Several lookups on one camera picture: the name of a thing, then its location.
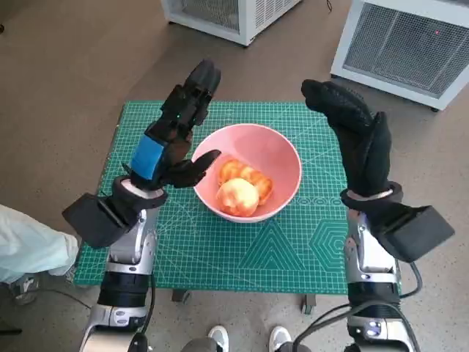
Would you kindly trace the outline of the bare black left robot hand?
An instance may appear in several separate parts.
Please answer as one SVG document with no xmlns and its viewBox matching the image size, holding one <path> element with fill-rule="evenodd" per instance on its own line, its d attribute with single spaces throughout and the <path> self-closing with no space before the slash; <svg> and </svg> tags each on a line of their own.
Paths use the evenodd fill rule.
<svg viewBox="0 0 469 352">
<path fill-rule="evenodd" d="M 221 71 L 209 60 L 202 60 L 176 85 L 161 106 L 161 116 L 144 131 L 126 167 L 131 183 L 154 191 L 171 185 L 195 186 L 205 175 L 219 150 L 205 153 L 195 161 L 186 158 L 191 149 L 193 128 L 208 115 L 208 107 L 221 80 Z"/>
</svg>

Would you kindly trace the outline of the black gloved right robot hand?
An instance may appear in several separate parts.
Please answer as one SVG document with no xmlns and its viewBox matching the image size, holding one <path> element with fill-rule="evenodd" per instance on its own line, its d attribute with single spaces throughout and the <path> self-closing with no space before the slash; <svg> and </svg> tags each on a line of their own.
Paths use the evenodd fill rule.
<svg viewBox="0 0 469 352">
<path fill-rule="evenodd" d="M 336 134 L 347 188 L 361 197 L 389 190 L 391 134 L 386 114 L 373 114 L 358 93 L 332 81 L 306 79 L 301 92 L 306 106 L 324 114 Z"/>
</svg>

